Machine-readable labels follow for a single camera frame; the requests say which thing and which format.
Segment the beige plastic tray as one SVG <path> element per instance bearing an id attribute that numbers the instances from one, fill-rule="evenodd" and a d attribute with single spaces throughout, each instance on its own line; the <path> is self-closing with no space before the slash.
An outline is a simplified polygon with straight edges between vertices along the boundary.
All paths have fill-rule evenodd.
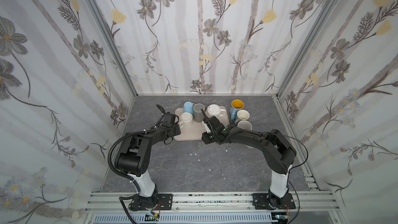
<path id="1" fill-rule="evenodd" d="M 177 108 L 175 110 L 175 115 L 177 115 L 179 118 L 182 113 L 184 113 L 183 108 Z M 202 123 L 194 121 L 193 126 L 190 129 L 188 130 L 181 129 L 181 134 L 175 136 L 174 139 L 177 141 L 201 140 L 203 132 L 206 132 L 206 130 L 202 125 Z"/>

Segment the small cream white mug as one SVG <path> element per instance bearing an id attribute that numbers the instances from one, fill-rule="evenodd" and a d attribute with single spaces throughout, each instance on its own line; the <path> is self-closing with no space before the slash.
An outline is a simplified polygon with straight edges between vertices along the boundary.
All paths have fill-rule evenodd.
<path id="1" fill-rule="evenodd" d="M 180 115 L 179 126 L 182 130 L 188 130 L 193 126 L 193 115 L 191 113 L 184 112 Z"/>

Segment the tall grey mug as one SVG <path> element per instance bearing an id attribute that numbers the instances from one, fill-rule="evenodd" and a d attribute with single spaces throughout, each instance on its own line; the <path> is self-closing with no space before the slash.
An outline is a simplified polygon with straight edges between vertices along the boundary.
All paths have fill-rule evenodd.
<path id="1" fill-rule="evenodd" d="M 204 119 L 204 112 L 206 112 L 206 107 L 203 104 L 195 104 L 193 107 L 193 118 L 195 122 L 202 122 Z"/>

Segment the white round mug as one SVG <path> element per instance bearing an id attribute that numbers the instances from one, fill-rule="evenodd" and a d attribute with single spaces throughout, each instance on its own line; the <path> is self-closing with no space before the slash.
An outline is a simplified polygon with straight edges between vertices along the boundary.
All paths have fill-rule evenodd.
<path id="1" fill-rule="evenodd" d="M 222 108 L 217 104 L 211 104 L 207 107 L 206 116 L 207 117 L 224 117 L 227 113 L 227 110 Z"/>

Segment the cream speckled mug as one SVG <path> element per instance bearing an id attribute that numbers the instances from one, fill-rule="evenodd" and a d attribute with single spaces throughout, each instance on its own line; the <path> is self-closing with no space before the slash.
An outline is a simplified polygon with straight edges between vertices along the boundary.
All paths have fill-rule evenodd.
<path id="1" fill-rule="evenodd" d="M 252 131 L 252 124 L 247 120 L 241 120 L 237 123 L 237 126 L 246 131 Z"/>

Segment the small grey mug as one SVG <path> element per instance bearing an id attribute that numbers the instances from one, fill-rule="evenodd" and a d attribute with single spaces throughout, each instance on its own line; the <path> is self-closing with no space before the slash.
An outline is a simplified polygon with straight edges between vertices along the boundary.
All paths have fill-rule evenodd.
<path id="1" fill-rule="evenodd" d="M 246 110 L 239 110 L 236 114 L 235 124 L 238 124 L 240 121 L 248 120 L 250 118 L 250 113 Z"/>

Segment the blue butterfly mug yellow inside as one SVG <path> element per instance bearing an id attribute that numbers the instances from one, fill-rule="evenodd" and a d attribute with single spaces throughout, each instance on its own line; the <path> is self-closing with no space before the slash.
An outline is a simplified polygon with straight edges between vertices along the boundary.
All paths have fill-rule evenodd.
<path id="1" fill-rule="evenodd" d="M 230 119 L 235 120 L 237 116 L 237 112 L 241 110 L 244 107 L 244 103 L 241 100 L 233 100 L 231 102 L 231 108 L 230 108 Z"/>

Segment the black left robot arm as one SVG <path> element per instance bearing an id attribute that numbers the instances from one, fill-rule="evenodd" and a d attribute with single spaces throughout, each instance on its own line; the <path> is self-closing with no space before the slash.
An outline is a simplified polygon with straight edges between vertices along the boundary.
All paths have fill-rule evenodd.
<path id="1" fill-rule="evenodd" d="M 129 210 L 140 211 L 159 206 L 158 188 L 148 172 L 152 146 L 180 135 L 178 120 L 179 117 L 175 114 L 163 113 L 155 126 L 149 130 L 127 132 L 109 149 L 109 169 L 128 179 L 136 189 L 133 196 L 119 198 L 123 206 L 125 201 L 131 201 Z"/>

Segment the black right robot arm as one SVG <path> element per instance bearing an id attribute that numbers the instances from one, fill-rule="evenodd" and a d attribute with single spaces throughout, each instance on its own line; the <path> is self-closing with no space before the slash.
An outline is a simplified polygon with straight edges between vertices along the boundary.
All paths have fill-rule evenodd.
<path id="1" fill-rule="evenodd" d="M 270 209 L 287 207 L 291 203 L 289 175 L 296 158 L 296 150 L 277 129 L 270 132 L 255 132 L 234 124 L 224 126 L 217 117 L 204 117 L 202 133 L 205 144 L 242 144 L 260 150 L 266 164 L 272 170 L 271 185 L 265 200 Z"/>

